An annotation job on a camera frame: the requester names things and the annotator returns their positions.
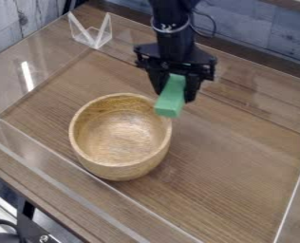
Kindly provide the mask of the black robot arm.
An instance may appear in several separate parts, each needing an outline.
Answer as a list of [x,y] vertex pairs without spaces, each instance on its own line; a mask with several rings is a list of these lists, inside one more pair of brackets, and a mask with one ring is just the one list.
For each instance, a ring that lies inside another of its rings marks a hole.
[[172,74],[186,79],[184,97],[196,100],[205,81],[215,79],[217,58],[196,45],[193,12],[200,0],[149,0],[154,43],[136,45],[137,67],[148,72],[156,93],[162,94]]

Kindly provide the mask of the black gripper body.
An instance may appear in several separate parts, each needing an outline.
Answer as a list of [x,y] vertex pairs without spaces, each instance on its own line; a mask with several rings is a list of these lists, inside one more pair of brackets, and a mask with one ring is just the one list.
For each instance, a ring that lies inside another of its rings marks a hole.
[[194,42],[192,26],[170,32],[157,30],[157,41],[134,46],[137,66],[146,72],[150,68],[169,74],[197,74],[202,81],[212,81],[216,72],[216,57]]

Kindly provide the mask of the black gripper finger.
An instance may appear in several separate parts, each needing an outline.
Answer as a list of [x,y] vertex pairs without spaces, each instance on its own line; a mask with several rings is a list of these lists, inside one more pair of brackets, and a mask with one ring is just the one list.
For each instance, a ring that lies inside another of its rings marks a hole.
[[202,79],[197,74],[186,75],[185,101],[192,103],[196,100],[197,91],[201,87]]
[[148,70],[149,79],[157,94],[162,93],[165,88],[168,79],[169,79],[169,72],[158,69],[150,68]]

